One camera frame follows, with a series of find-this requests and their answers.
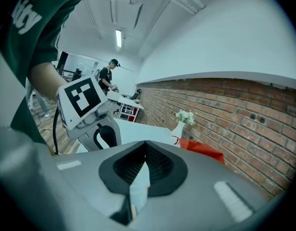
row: fluorescent light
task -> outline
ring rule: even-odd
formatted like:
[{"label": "fluorescent light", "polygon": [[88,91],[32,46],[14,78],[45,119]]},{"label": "fluorescent light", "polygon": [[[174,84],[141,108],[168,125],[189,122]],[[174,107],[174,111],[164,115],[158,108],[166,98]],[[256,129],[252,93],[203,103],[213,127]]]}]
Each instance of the fluorescent light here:
[{"label": "fluorescent light", "polygon": [[116,30],[116,39],[117,39],[117,45],[121,48],[121,31]]}]

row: desk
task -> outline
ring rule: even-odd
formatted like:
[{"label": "desk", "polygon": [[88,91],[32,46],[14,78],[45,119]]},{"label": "desk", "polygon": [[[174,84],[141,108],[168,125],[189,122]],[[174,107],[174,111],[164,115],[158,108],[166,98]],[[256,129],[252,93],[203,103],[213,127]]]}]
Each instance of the desk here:
[{"label": "desk", "polygon": [[[168,128],[160,128],[116,118],[114,120],[120,129],[121,144],[128,144],[134,141],[156,141],[173,145],[171,131]],[[84,145],[80,144],[76,153],[83,152],[87,152],[87,149]]]},{"label": "desk", "polygon": [[[119,113],[118,113],[118,116],[117,116],[118,119],[120,119],[121,114],[123,114],[123,115],[127,115],[129,117],[130,116],[134,117],[133,122],[135,122],[138,110],[139,109],[144,109],[144,107],[141,106],[139,103],[135,103],[134,100],[131,100],[131,99],[128,99],[128,98],[120,97],[118,99],[118,102],[121,103],[120,110],[119,110]],[[135,115],[133,114],[134,108],[137,108]]]}]

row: red object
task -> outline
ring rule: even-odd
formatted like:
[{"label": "red object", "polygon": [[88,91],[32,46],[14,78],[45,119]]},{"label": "red object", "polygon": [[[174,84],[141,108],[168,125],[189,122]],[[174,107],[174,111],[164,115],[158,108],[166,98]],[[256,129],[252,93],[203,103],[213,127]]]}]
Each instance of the red object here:
[{"label": "red object", "polygon": [[186,149],[188,151],[193,151],[193,152],[197,152],[200,154],[204,154],[206,156],[210,156],[213,157],[214,159],[218,160],[220,163],[225,165],[225,160],[224,160],[224,154],[214,150],[212,147],[197,142],[197,141],[193,141],[193,140],[182,140],[178,137],[177,138],[177,142],[175,144],[178,143],[178,141],[180,142],[180,148],[182,149]]},{"label": "red object", "polygon": [[[136,114],[136,111],[137,111],[137,108],[134,108],[134,109],[133,109],[133,115]],[[133,120],[134,120],[134,116],[129,116],[128,121],[133,121]]]}]

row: brick wall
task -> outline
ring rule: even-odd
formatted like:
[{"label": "brick wall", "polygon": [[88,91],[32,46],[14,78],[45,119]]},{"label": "brick wall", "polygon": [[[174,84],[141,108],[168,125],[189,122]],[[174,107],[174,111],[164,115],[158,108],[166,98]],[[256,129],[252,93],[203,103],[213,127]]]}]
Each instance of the brick wall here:
[{"label": "brick wall", "polygon": [[224,153],[226,165],[260,186],[271,198],[288,188],[296,173],[296,90],[240,79],[188,79],[148,83],[137,122],[177,125],[175,113],[192,111],[183,138]]}]

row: green t-shirt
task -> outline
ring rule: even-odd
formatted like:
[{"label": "green t-shirt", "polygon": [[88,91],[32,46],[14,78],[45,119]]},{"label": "green t-shirt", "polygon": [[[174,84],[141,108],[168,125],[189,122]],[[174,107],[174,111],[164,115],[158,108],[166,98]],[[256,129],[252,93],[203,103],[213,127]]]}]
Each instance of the green t-shirt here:
[{"label": "green t-shirt", "polygon": [[[59,34],[69,14],[81,0],[17,0],[0,29],[0,52],[25,87],[28,70],[56,61]],[[25,98],[11,123],[34,142],[44,143]]]}]

